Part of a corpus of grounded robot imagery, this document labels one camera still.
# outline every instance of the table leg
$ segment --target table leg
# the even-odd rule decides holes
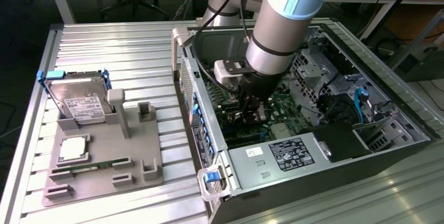
[[[444,42],[444,34],[442,34],[438,39],[434,41],[434,44],[440,45]]]
[[[387,3],[387,4],[383,5],[380,11],[375,15],[375,18],[374,18],[371,24],[368,25],[368,28],[366,29],[366,32],[363,33],[360,39],[364,39],[364,38],[368,37],[370,33],[374,31],[378,23],[380,23],[384,15],[387,14],[387,12],[388,12],[390,8],[392,7],[392,5],[394,5],[394,2],[390,2],[390,3]]]
[[[58,8],[59,8],[59,12],[60,12],[63,22],[66,24],[75,24],[76,20],[75,20],[75,17],[72,15],[72,12],[71,12],[68,1],[67,0],[55,0],[55,1],[56,1],[56,4],[58,4]]]

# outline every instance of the floor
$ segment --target floor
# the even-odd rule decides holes
[[[139,9],[134,19],[131,6],[112,10],[106,17],[102,17],[99,10],[116,2],[118,0],[70,0],[78,23],[163,20],[162,14],[146,8]],[[183,0],[159,0],[160,7],[171,15],[175,15],[182,3]],[[183,18],[192,20],[202,16],[206,8],[207,0],[194,0],[192,9]],[[375,6],[364,6],[359,10],[358,8],[358,4],[324,3],[316,17],[335,17],[356,33],[358,29],[366,26]],[[3,59],[0,80],[4,81],[0,89],[0,193],[20,136],[48,29],[51,24],[62,22],[54,0],[0,0],[0,57]],[[383,29],[375,39],[388,35],[391,36],[391,33]]]

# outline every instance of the black chair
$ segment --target black chair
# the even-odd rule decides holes
[[[136,18],[136,14],[138,14],[138,10],[139,10],[139,6],[148,8],[150,10],[152,10],[154,12],[163,14],[164,16],[164,20],[168,21],[170,20],[170,14],[166,12],[166,10],[163,10],[159,7],[159,0],[155,0],[154,4],[150,4],[146,2],[146,0],[118,0],[118,4],[107,7],[104,9],[100,10],[100,18],[103,21],[107,20],[107,12],[123,8],[128,5],[132,5],[132,21],[135,21]]]

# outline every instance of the robotic arm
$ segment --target robotic arm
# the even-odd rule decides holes
[[[224,1],[210,0],[204,20],[214,16]],[[246,113],[260,109],[262,102],[275,92],[323,0],[243,1],[246,8],[252,10],[260,8],[246,54],[246,66],[251,68],[252,72],[243,73],[239,77],[239,100]],[[240,7],[242,0],[231,0],[212,25],[238,25]]]

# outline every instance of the power supply label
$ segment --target power supply label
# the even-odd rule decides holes
[[[300,138],[276,142],[268,146],[282,171],[288,171],[315,163]]]

